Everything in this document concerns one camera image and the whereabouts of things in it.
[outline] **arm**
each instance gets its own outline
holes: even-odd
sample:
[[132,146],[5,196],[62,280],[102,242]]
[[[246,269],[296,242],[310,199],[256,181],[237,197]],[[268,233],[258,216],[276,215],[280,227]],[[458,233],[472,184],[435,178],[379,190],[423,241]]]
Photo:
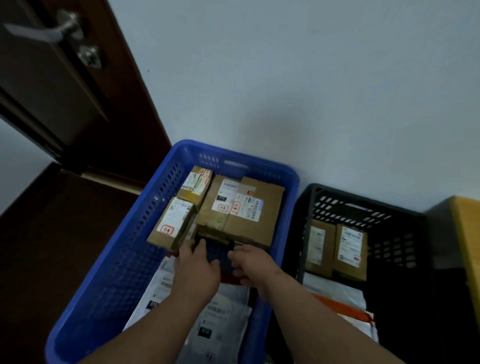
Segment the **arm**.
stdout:
[[220,264],[207,262],[205,240],[194,253],[192,245],[193,240],[180,247],[170,296],[81,364],[175,362],[195,320],[220,285]]
[[257,288],[275,311],[298,364],[372,364],[403,362],[339,317],[284,273],[263,250],[243,245],[229,253],[242,285]]

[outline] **blue plastic basket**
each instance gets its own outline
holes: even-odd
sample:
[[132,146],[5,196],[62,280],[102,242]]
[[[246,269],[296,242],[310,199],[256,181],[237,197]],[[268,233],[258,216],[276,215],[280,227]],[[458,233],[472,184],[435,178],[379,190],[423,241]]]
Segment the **blue plastic basket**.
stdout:
[[[121,333],[166,253],[146,242],[193,166],[285,188],[270,255],[281,265],[299,177],[285,165],[192,140],[176,143],[123,219],[48,336],[50,364],[76,363]],[[240,363],[261,363],[271,307],[260,300],[240,352]]]

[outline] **cardboard box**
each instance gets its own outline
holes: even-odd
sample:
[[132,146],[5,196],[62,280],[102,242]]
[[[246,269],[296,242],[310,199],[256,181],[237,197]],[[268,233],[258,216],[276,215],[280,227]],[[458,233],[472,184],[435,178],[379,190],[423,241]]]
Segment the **cardboard box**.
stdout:
[[349,279],[367,280],[367,233],[345,225],[336,226],[333,269]]
[[147,241],[173,252],[178,251],[194,217],[192,202],[172,197]]
[[239,187],[240,180],[217,174],[212,180],[195,223],[223,231]]
[[305,269],[325,278],[332,277],[336,226],[312,220]]
[[269,249],[284,190],[243,177],[223,231],[240,243]]
[[179,189],[177,197],[193,203],[198,211],[204,201],[212,176],[211,170],[198,166],[193,167]]

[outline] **door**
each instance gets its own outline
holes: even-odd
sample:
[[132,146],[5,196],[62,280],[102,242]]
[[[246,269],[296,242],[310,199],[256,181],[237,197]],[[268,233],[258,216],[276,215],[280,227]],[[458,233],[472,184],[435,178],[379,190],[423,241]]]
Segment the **door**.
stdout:
[[170,143],[108,4],[3,0],[0,23],[10,122],[76,172],[147,181]]

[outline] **white wall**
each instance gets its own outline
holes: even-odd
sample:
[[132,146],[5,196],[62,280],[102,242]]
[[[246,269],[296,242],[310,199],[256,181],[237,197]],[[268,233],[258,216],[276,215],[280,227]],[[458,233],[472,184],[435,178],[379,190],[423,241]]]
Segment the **white wall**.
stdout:
[[0,119],[0,215],[53,158]]
[[414,210],[480,197],[480,1],[109,2],[173,143]]

